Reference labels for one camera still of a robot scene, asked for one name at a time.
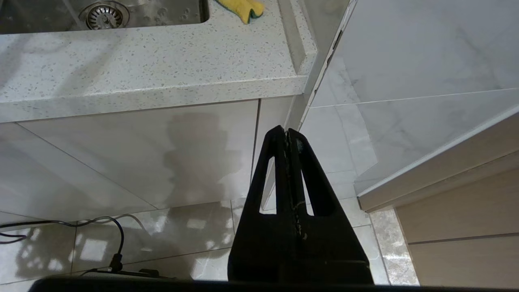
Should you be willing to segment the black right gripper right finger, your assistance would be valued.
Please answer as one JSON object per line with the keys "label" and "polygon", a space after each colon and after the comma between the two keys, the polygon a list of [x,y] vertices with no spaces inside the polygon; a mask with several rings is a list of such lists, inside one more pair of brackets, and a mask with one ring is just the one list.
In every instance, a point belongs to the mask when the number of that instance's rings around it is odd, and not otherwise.
{"label": "black right gripper right finger", "polygon": [[296,257],[304,279],[321,283],[373,284],[369,259],[307,138],[287,131],[291,209]]}

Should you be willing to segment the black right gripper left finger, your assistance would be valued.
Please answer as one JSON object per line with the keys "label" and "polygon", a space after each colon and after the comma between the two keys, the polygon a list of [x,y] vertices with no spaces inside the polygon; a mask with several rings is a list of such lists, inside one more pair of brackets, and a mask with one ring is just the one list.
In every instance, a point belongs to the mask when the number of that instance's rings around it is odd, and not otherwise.
{"label": "black right gripper left finger", "polygon": [[[294,164],[294,130],[280,125],[264,137],[228,259],[230,281],[302,283],[300,174]],[[270,160],[274,160],[276,214],[260,212]]]}

